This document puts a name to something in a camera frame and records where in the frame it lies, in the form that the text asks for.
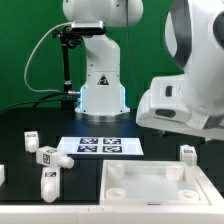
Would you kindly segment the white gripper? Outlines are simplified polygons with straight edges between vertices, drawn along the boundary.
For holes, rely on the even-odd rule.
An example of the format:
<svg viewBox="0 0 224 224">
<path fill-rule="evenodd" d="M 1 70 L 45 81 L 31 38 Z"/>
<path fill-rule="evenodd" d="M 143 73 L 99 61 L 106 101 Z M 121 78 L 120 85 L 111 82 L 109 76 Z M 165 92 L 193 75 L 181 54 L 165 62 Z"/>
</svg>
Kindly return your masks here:
<svg viewBox="0 0 224 224">
<path fill-rule="evenodd" d="M 224 117 L 196 112 L 182 101 L 183 75 L 156 77 L 139 103 L 139 126 L 224 140 Z"/>
</svg>

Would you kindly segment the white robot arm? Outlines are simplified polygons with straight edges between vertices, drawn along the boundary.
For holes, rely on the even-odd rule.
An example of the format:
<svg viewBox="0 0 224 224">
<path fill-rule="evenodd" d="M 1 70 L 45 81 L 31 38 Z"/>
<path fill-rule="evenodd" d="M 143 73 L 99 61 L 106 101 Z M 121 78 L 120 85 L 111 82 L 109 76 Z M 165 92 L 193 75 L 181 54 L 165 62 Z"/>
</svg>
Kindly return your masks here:
<svg viewBox="0 0 224 224">
<path fill-rule="evenodd" d="M 116 115 L 125 103 L 119 75 L 125 61 L 106 30 L 144 18 L 143 0 L 63 0 L 63 14 L 84 38 L 86 80 L 80 113 Z M 141 127 L 224 139 L 224 0 L 174 0 L 162 34 L 144 26 L 127 61 L 139 83 Z"/>
</svg>

